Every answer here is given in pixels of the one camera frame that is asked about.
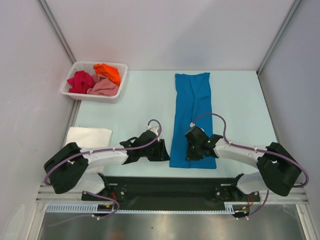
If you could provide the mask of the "blue t-shirt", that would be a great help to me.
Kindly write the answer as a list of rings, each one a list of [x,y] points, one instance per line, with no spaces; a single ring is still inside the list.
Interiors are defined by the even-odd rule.
[[[210,73],[175,74],[176,106],[170,150],[171,168],[216,169],[214,157],[187,160],[188,141],[185,133],[198,116],[212,112]]]

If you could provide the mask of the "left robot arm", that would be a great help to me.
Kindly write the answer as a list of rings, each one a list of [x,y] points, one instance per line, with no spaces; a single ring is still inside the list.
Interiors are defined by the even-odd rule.
[[[165,140],[159,135],[157,130],[149,129],[139,137],[121,141],[115,148],[86,148],[75,142],[68,143],[44,164],[44,183],[52,186],[58,195],[79,189],[105,200],[111,193],[111,188],[104,181],[105,176],[89,170],[132,164],[140,158],[147,158],[150,162],[169,161]]]

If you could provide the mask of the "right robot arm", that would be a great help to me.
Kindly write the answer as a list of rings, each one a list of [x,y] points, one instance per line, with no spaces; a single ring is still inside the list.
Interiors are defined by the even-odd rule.
[[[196,161],[204,157],[229,159],[257,169],[254,173],[241,173],[235,178],[230,194],[237,201],[242,201],[252,192],[264,190],[286,197],[302,173],[298,163],[276,142],[261,149],[240,145],[226,141],[222,135],[209,137],[197,126],[191,127],[185,137],[188,160]]]

